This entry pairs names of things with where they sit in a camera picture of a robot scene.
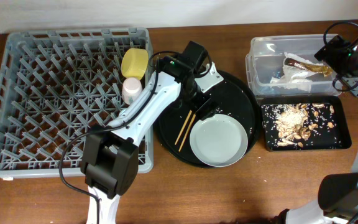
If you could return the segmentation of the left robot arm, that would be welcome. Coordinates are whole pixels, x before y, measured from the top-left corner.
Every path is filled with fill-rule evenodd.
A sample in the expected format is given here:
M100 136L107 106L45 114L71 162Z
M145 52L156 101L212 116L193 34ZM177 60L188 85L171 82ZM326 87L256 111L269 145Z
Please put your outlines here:
M138 173L142 139L170 104L182 99L196 117L211 116L216 103L207 92L223 77L214 63L204 72L198 69L182 56L158 60L138 98L106 127L93 126L87 133L81 162L90 194L87 223L115 223L119 199Z

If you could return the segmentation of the brown coffee stick wrapper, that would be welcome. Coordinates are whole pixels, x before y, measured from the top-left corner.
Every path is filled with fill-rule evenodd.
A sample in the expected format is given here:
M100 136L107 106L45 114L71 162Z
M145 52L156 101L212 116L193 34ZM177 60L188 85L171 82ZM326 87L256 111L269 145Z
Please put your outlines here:
M327 65L315 65L297 61L293 58L286 58L283 62L284 65L291 67L296 67L301 70L306 70L309 72L322 73L325 77L331 75L334 71L331 67Z

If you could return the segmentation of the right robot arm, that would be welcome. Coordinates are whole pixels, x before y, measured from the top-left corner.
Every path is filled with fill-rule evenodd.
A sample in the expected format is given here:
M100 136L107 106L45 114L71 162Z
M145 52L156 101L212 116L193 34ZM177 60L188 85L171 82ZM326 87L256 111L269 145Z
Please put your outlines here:
M339 78L358 78L358 37L349 42L337 35L324 41L315 58L326 62ZM283 210L271 223L358 223L358 152L349 173L322 180L316 200Z

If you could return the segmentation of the wooden chopstick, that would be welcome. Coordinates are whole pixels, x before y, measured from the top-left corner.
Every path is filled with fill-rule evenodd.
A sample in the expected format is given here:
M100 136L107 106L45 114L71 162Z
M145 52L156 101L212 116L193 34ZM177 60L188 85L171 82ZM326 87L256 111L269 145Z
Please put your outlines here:
M179 139L180 139L180 137L181 137L181 135L182 135L182 133L183 133L183 131L184 131L184 128L186 127L187 122L189 121L190 116L191 116L192 114L193 114L192 110L189 110L188 115L187 115L185 121L183 122L183 125L182 125L182 127L181 127L181 129L180 129L180 132L178 133L178 136L177 136L177 138L176 138L176 140L175 140L175 145L177 145L177 143L178 143L178 141L179 141Z
M178 152L181 152L182 148L183 148L183 145L190 133L190 129L195 121L195 118L196 118L196 114L193 112L193 114L190 116L190 119L189 121L187 122L187 125L186 127L184 128L184 131L182 133L181 136L183 136L182 140L181 140L181 143L180 143L180 146L179 146L179 149L178 149Z

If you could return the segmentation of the pink cup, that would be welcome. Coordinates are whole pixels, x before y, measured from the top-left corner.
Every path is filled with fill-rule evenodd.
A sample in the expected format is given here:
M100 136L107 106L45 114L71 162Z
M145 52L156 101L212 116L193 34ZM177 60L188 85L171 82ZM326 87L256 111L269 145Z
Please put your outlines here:
M124 102L130 105L138 98L142 92L142 84L140 80L130 77L124 80L122 84L122 98Z

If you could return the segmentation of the yellow bowl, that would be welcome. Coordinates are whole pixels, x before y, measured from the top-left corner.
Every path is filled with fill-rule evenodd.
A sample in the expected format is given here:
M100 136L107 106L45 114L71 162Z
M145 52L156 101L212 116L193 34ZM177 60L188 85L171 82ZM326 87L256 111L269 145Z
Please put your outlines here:
M141 80L148 67L149 54L145 49L130 48L122 58L121 73L125 78Z

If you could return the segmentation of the food scraps nutshells and rice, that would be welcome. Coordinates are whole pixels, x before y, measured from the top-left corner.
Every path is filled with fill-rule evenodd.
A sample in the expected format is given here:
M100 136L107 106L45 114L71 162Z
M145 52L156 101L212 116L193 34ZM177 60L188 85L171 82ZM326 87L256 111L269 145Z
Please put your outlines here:
M265 140L271 151L338 149L337 116L329 103L263 105Z

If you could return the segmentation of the grey plate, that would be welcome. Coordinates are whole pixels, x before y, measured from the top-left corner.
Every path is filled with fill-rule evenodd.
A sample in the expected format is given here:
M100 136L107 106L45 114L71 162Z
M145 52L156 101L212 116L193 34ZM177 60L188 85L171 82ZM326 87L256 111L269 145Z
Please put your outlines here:
M238 120L216 114L197 121L191 129L190 147L193 154L211 167L227 167L247 152L248 135Z

